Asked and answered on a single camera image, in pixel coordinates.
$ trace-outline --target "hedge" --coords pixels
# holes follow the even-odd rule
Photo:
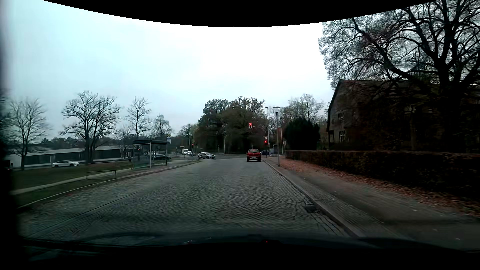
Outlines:
[[[480,198],[479,154],[290,150],[286,158],[397,184]]]

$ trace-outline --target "bush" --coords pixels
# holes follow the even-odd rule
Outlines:
[[[287,151],[287,159],[480,199],[480,155],[399,151]]]
[[[292,121],[283,134],[291,149],[316,150],[320,140],[320,126],[305,118]]]

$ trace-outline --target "street lamp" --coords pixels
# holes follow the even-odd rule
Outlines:
[[[226,151],[225,151],[225,126],[227,124],[223,124],[223,155],[226,155]]]
[[[267,136],[268,136],[268,149],[267,149],[267,158],[268,158],[268,153],[270,152],[270,115],[268,114],[268,106],[265,107],[267,108]]]
[[[276,155],[278,156],[278,166],[280,167],[280,145],[278,144],[278,109],[279,106],[273,107],[276,109]]]

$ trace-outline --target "building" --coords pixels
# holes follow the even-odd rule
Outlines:
[[[131,154],[132,146],[125,150],[125,155]],[[71,160],[77,162],[85,161],[85,148],[70,149],[37,149],[36,152],[28,153],[25,159],[25,167],[48,166],[60,160]],[[100,146],[95,149],[94,160],[114,160],[122,157],[120,146]],[[22,163],[20,156],[15,154],[7,155],[4,163],[9,163],[13,168],[19,168]]]
[[[328,145],[336,150],[417,150],[441,149],[444,127],[438,110],[409,104],[399,93],[417,97],[420,89],[407,81],[393,85],[382,81],[340,80],[328,108]],[[462,104],[480,104],[480,90]],[[467,152],[478,151],[480,135],[466,138]]]

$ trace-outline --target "silver car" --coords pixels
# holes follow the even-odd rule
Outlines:
[[[198,158],[199,160],[204,160],[204,159],[205,159],[205,160],[212,160],[212,159],[215,158],[215,155],[210,154],[210,153],[208,153],[208,152],[202,152],[202,153],[199,153],[199,154],[198,154],[197,158]]]
[[[52,164],[52,168],[58,168],[58,167],[73,167],[73,166],[78,166],[78,162],[73,162],[70,160],[62,160],[62,161],[57,161]]]

